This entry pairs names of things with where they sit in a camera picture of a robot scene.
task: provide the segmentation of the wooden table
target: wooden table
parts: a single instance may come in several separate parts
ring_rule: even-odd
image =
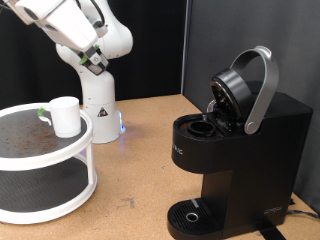
[[[182,95],[117,102],[125,134],[112,143],[94,145],[98,185],[74,212],[41,224],[0,224],[0,240],[172,240],[167,212],[176,202],[200,197],[202,175],[171,160],[172,123],[199,110]],[[313,212],[297,196],[290,209]],[[290,215],[278,227],[289,240],[319,240],[320,221]],[[263,240],[259,233],[235,240]]]

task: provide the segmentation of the dark background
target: dark background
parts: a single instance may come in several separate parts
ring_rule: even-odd
[[[314,109],[294,191],[320,212],[320,1],[192,1],[185,96],[206,111],[210,81],[243,51],[268,47],[279,64],[278,91]],[[261,58],[246,80],[263,80]]]
[[[116,100],[180,93],[186,1],[108,2],[133,35],[132,52],[110,60]],[[60,59],[54,42],[6,9],[0,15],[0,49],[0,109],[60,96],[82,100],[78,75]]]

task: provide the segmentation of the dark tray surface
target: dark tray surface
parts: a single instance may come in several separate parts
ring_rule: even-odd
[[[87,185],[87,166],[76,158],[41,169],[0,171],[0,209],[47,210],[75,198]]]
[[[51,120],[50,112],[44,116]],[[26,110],[0,118],[0,157],[27,158],[63,149],[79,140],[87,131],[81,118],[81,132],[72,138],[59,138],[53,126],[38,118],[38,110]]]

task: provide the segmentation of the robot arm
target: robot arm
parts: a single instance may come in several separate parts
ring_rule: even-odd
[[[99,75],[108,66],[108,60],[95,45],[107,33],[101,21],[89,21],[74,0],[4,0],[26,23],[35,23],[54,42],[69,47],[91,72]]]

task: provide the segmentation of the coffee maker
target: coffee maker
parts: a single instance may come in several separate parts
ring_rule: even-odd
[[[265,67],[260,89],[241,78],[256,57]],[[312,109],[275,92],[278,79],[271,51],[249,49],[212,78],[207,113],[174,122],[172,160],[203,174],[203,184],[201,197],[170,208],[173,238],[226,239],[284,222]]]

